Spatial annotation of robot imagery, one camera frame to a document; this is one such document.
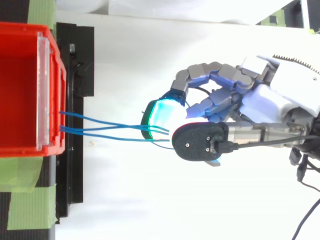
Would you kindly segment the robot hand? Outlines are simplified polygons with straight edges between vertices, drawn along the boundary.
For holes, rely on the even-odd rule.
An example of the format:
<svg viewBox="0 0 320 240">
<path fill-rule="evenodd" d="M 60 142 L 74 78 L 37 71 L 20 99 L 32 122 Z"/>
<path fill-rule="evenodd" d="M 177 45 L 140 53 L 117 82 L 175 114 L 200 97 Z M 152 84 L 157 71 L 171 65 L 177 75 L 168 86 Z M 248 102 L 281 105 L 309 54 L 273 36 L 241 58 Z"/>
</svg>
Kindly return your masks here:
<svg viewBox="0 0 320 240">
<path fill-rule="evenodd" d="M 213 167 L 224 154 L 260 146 L 290 148 L 290 162 L 298 165 L 320 158 L 319 97 L 320 72 L 297 58 L 195 64 L 147 105 L 141 134 L 154 141 L 156 128 L 168 131 L 180 158 Z"/>
</svg>

